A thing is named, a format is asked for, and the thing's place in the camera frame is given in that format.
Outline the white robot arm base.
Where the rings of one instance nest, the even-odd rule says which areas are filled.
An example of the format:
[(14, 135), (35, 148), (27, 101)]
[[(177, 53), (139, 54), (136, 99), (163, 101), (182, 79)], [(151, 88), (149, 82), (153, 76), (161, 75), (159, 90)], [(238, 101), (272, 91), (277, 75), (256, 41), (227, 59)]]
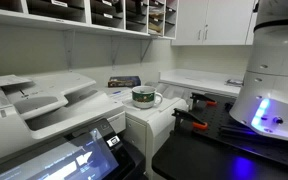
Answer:
[(288, 0), (259, 0), (253, 33), (230, 115), (262, 136), (288, 141)]

